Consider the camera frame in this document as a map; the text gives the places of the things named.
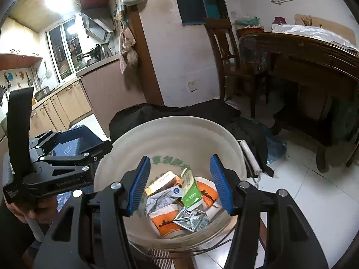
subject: blue ribbed rubber pad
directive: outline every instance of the blue ribbed rubber pad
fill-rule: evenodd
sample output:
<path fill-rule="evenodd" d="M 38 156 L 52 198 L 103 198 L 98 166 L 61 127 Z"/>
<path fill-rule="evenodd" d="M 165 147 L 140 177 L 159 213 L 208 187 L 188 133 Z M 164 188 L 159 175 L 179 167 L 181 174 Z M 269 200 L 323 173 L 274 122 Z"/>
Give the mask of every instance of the blue ribbed rubber pad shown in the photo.
<path fill-rule="evenodd" d="M 213 155 L 211 157 L 209 167 L 214 184 L 216 185 L 218 196 L 222 202 L 222 206 L 228 214 L 231 214 L 234 210 L 232 204 L 232 191 L 228 185 L 226 177 L 224 176 L 225 171 L 222 169 L 223 165 L 220 161 L 218 162 L 218 158 Z"/>
<path fill-rule="evenodd" d="M 129 204 L 127 205 L 127 212 L 129 215 L 132 215 L 137 210 L 143 191 L 145 190 L 151 171 L 151 161 L 149 157 L 145 157 L 143 163 L 137 167 L 137 171 L 136 179 L 129 192 Z"/>

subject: chair back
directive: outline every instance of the chair back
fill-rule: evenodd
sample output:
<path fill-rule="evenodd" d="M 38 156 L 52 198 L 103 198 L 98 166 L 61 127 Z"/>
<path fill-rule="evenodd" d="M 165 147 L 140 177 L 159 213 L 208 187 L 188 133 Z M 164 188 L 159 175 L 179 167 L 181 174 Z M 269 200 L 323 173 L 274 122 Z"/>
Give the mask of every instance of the chair back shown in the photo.
<path fill-rule="evenodd" d="M 211 42 L 214 58 L 216 60 L 217 70 L 223 71 L 224 61 L 234 59 L 236 68 L 239 69 L 239 53 L 236 45 L 236 40 L 232 32 L 232 24 L 229 19 L 209 19 L 202 18 L 204 26 L 207 30 L 209 40 Z M 233 49 L 233 54 L 230 51 L 227 34 L 229 35 L 230 44 Z"/>

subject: silver bolt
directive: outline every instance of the silver bolt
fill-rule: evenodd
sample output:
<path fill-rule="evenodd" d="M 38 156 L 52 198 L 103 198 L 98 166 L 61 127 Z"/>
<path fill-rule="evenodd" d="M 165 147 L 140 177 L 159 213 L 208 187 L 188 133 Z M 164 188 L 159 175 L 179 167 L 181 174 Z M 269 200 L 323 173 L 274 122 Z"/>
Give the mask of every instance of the silver bolt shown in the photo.
<path fill-rule="evenodd" d="M 247 189 L 247 188 L 249 188 L 249 183 L 247 181 L 241 181 L 239 183 L 239 186 L 243 189 Z"/>
<path fill-rule="evenodd" d="M 77 189 L 74 192 L 72 192 L 72 196 L 75 198 L 80 197 L 81 195 L 82 195 L 82 190 L 80 189 Z"/>
<path fill-rule="evenodd" d="M 111 189 L 118 190 L 120 189 L 122 184 L 120 182 L 114 182 L 111 184 Z"/>
<path fill-rule="evenodd" d="M 279 189 L 278 194 L 282 197 L 288 196 L 288 191 L 284 189 Z"/>

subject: kettle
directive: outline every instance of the kettle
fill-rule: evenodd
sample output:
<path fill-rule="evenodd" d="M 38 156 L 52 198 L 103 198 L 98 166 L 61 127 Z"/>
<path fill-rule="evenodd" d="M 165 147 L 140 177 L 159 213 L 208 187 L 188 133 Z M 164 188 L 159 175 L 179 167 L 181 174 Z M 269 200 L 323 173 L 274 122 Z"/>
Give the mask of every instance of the kettle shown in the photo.
<path fill-rule="evenodd" d="M 96 44 L 93 54 L 94 54 L 94 57 L 100 61 L 112 56 L 112 53 L 111 53 L 110 49 L 108 48 L 107 43 L 101 44 L 101 45 Z"/>

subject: bucket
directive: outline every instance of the bucket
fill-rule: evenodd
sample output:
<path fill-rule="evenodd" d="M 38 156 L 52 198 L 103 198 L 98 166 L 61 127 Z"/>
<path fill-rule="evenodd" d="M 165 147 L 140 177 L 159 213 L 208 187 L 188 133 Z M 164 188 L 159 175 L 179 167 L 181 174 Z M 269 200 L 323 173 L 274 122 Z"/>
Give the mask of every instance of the bucket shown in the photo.
<path fill-rule="evenodd" d="M 147 186 L 168 170 L 180 176 L 190 167 L 194 176 L 212 180 L 210 158 L 218 154 L 225 168 L 235 171 L 240 179 L 247 178 L 242 150 L 237 140 L 222 126 L 197 117 L 172 116 L 149 121 L 125 133 L 112 151 L 100 162 L 94 179 L 99 191 L 123 174 L 134 170 L 143 155 L 151 159 Z M 124 217 L 128 239 L 140 246 L 172 252 L 198 247 L 222 233 L 232 217 L 224 210 L 218 212 L 203 230 L 172 239 L 160 238 L 145 215 L 145 199 L 130 218 Z"/>

